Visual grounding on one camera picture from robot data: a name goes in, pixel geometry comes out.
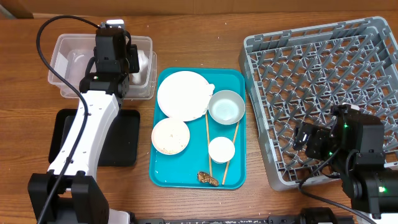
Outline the white napkin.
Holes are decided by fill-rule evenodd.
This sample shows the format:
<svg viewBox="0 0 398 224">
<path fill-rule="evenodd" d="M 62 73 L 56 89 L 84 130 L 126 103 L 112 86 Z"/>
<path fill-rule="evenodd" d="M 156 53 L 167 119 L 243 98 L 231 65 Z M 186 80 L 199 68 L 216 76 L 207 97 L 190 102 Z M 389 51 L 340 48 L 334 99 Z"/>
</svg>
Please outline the white napkin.
<svg viewBox="0 0 398 224">
<path fill-rule="evenodd" d="M 138 50 L 137 53 L 139 61 L 139 72 L 129 74 L 131 85 L 143 85 L 147 76 L 149 58 L 145 55 L 143 50 Z"/>
</svg>

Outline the small white cup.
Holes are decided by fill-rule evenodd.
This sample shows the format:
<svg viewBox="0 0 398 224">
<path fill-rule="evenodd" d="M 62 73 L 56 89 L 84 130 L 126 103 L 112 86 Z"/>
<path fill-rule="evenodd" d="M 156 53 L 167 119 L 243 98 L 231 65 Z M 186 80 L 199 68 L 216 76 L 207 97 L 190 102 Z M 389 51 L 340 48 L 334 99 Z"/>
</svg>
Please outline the small white cup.
<svg viewBox="0 0 398 224">
<path fill-rule="evenodd" d="M 226 137 L 217 137 L 210 141 L 208 153 L 215 163 L 223 164 L 234 157 L 235 146 L 232 140 Z"/>
</svg>

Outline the small white plate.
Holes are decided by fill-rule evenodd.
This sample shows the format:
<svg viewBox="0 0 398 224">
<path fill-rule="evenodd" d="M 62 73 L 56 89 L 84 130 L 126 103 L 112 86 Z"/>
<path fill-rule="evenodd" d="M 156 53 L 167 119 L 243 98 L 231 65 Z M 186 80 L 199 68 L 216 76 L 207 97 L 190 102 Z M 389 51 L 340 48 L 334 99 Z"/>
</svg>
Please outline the small white plate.
<svg viewBox="0 0 398 224">
<path fill-rule="evenodd" d="M 154 126 L 151 141 L 154 148 L 161 154 L 176 155 L 188 146 L 190 131 L 183 121 L 165 118 Z"/>
</svg>

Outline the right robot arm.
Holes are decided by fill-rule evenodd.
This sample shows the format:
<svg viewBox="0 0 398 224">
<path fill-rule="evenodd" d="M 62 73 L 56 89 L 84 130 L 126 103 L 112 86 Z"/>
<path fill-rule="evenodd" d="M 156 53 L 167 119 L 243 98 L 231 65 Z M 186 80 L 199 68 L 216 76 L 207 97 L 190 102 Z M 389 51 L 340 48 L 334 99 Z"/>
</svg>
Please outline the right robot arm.
<svg viewBox="0 0 398 224">
<path fill-rule="evenodd" d="M 347 207 L 305 191 L 304 180 L 298 185 L 299 191 L 347 210 L 368 223 L 387 222 L 397 214 L 397 171 L 385 163 L 382 121 L 347 103 L 333 106 L 331 115 L 335 117 L 331 128 L 306 122 L 296 125 L 293 149 L 304 150 L 307 157 L 321 161 L 311 176 L 325 166 L 337 172 L 351 205 Z"/>
</svg>

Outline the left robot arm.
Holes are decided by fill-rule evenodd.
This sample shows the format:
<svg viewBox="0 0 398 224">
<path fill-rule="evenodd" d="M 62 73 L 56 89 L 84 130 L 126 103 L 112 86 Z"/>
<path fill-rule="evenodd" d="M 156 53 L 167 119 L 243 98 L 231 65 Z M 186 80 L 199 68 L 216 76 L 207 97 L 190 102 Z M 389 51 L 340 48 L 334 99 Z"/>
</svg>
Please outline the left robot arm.
<svg viewBox="0 0 398 224">
<path fill-rule="evenodd" d="M 103 144 L 129 91 L 129 76 L 139 71 L 137 47 L 123 20 L 95 25 L 96 45 L 85 75 L 75 88 L 45 59 L 39 29 L 36 47 L 44 65 L 79 97 L 75 119 L 60 152 L 44 174 L 33 173 L 28 193 L 37 223 L 134 223 L 131 212 L 114 210 L 96 175 Z"/>
</svg>

